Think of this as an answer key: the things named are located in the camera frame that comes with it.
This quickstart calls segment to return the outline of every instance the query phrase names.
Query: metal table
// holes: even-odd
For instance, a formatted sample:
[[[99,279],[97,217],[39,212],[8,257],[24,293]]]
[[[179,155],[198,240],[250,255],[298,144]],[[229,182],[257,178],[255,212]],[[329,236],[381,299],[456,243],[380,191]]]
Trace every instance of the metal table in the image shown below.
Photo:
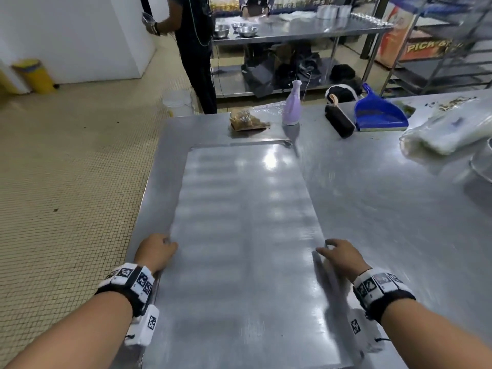
[[[417,108],[410,118],[413,127],[432,111],[427,103],[459,94],[399,100]],[[492,96],[492,90],[463,94],[473,95]],[[353,106],[341,104],[349,116]],[[282,126],[272,112],[271,129],[248,136],[231,133],[228,118],[217,114],[166,120],[126,261],[147,235],[169,231],[191,147],[289,138],[325,237],[350,240],[369,264],[403,278],[428,308],[492,342],[492,184],[468,165],[480,145],[448,157],[423,149],[405,156],[398,131],[361,132],[342,140],[324,117],[323,105],[304,106],[300,125],[292,127]],[[164,297],[157,294],[157,304]],[[169,344],[162,344],[164,352]],[[122,348],[114,365],[131,367],[139,355]],[[360,367],[404,367],[392,346],[366,358]],[[143,367],[157,369],[159,361],[146,353]]]
[[[217,23],[231,24],[233,18],[223,18]],[[349,18],[338,19],[295,19],[285,22],[277,16],[260,18],[260,22],[255,24],[258,33],[255,37],[243,38],[234,33],[232,27],[229,35],[225,39],[215,39],[213,43],[219,45],[244,45],[257,43],[281,43],[296,40],[312,40],[317,38],[334,37],[335,42],[330,58],[322,59],[322,66],[319,68],[322,79],[319,83],[312,85],[308,90],[328,88],[333,83],[329,80],[329,73],[335,61],[335,52],[341,36],[357,36],[363,34],[378,34],[373,53],[367,63],[366,70],[362,76],[362,81],[366,81],[374,63],[376,52],[381,43],[385,32],[391,30],[393,26],[377,18],[352,13]],[[212,73],[213,84],[216,89],[217,98],[252,96],[253,92],[244,81],[240,65],[218,67]],[[290,88],[276,88],[273,93],[290,92]]]

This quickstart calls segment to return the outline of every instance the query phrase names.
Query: black t-shirt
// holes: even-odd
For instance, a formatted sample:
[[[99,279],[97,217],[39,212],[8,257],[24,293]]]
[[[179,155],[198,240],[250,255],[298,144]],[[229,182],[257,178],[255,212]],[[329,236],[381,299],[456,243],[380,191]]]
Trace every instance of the black t-shirt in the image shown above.
[[[207,3],[207,0],[173,1],[183,8],[181,28],[175,32],[180,53],[208,55],[212,45],[210,37],[203,36],[204,26],[202,25],[203,6]]]

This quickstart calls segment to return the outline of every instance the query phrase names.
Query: purple bottle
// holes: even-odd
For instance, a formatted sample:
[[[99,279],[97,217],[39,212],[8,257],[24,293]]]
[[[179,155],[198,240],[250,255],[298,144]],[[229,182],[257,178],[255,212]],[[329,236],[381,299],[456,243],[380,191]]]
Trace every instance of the purple bottle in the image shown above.
[[[290,92],[285,106],[283,107],[282,122],[287,125],[299,123],[301,118],[301,95],[299,93],[302,82],[294,80],[292,82],[292,91]]]

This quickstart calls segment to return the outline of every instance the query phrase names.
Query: blue dustpan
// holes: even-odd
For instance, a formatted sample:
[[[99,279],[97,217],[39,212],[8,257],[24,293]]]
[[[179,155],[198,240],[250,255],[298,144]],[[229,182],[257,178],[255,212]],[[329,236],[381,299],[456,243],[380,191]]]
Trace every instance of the blue dustpan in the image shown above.
[[[356,127],[359,131],[397,131],[408,128],[406,115],[398,106],[383,100],[367,83],[362,84],[367,97],[355,104]]]

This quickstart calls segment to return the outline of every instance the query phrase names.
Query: baking tray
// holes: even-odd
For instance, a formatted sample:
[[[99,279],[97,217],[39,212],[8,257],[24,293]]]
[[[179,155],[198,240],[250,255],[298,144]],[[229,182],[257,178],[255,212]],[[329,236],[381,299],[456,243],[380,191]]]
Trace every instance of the baking tray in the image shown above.
[[[194,148],[143,367],[352,365],[312,251],[324,238],[290,142]]]

